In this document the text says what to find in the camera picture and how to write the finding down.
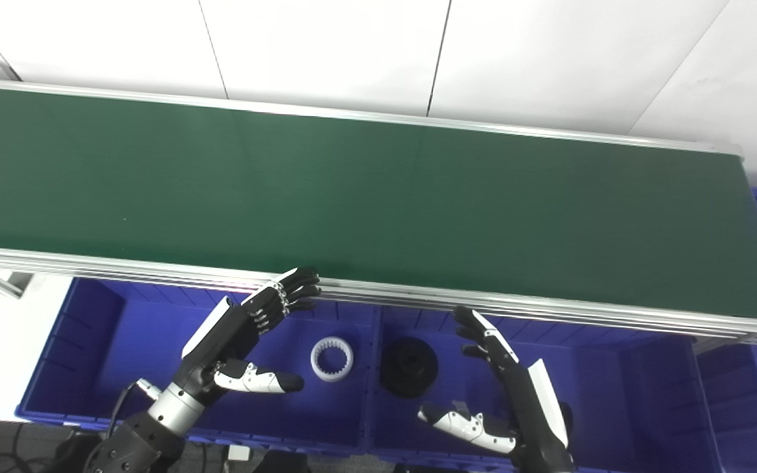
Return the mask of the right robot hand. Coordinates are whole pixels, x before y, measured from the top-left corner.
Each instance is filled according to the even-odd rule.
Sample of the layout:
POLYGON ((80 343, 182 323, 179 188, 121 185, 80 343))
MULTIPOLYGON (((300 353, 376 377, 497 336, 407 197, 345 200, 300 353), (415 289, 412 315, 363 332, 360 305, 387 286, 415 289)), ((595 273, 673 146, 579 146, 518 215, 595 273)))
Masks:
POLYGON ((483 359, 502 384, 510 420, 472 415, 461 404, 420 406, 421 421, 463 442, 507 456, 520 472, 574 472, 570 434, 549 371, 538 359, 526 367, 501 331, 480 312, 464 305, 453 310, 456 333, 469 341, 461 352, 483 359))

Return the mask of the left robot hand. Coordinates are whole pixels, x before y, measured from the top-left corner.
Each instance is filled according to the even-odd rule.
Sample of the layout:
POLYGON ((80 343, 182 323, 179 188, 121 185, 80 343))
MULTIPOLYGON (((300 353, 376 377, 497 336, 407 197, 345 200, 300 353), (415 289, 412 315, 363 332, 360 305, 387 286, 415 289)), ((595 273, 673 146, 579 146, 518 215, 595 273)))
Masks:
POLYGON ((210 406, 228 390, 255 394, 300 392, 304 379, 250 362, 262 336, 295 311, 313 308, 321 293, 314 267, 295 267, 268 281, 241 302, 229 298, 217 305, 213 321, 195 333, 172 377, 178 395, 210 406))

